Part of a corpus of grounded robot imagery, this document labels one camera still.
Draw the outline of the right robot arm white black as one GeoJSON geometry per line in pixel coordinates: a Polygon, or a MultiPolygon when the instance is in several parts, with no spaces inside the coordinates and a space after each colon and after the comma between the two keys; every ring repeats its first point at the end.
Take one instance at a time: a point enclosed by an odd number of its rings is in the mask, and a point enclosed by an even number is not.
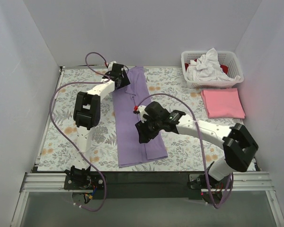
{"type": "Polygon", "coordinates": [[[258,150],[258,144],[246,126],[240,123],[222,126],[205,121],[197,122],[183,111],[168,112],[158,102],[136,106],[134,113],[141,117],[135,125],[140,143],[148,143],[160,131],[166,131],[200,138],[224,151],[222,158],[212,162],[205,168],[204,174],[192,181],[193,187],[215,188],[234,171],[246,172],[258,150]]]}

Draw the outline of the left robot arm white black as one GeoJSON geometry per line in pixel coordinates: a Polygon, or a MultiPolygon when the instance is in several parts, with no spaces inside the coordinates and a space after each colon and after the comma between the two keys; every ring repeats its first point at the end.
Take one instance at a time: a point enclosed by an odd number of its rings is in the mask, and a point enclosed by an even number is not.
{"type": "Polygon", "coordinates": [[[100,122],[101,101],[115,90],[130,85],[128,67],[113,61],[107,69],[98,85],[76,96],[73,119],[77,126],[76,147],[82,159],[91,148],[94,128],[100,122]]]}

